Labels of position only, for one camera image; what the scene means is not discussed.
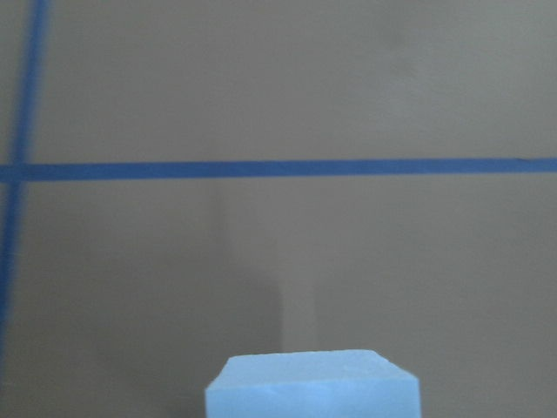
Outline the light blue foam block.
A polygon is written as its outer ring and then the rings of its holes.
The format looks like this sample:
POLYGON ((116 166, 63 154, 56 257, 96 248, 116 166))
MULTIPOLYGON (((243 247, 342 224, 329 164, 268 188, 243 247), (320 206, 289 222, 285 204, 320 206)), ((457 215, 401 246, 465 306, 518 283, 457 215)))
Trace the light blue foam block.
POLYGON ((231 357, 205 390, 208 417, 419 417, 419 380, 366 349, 231 357))

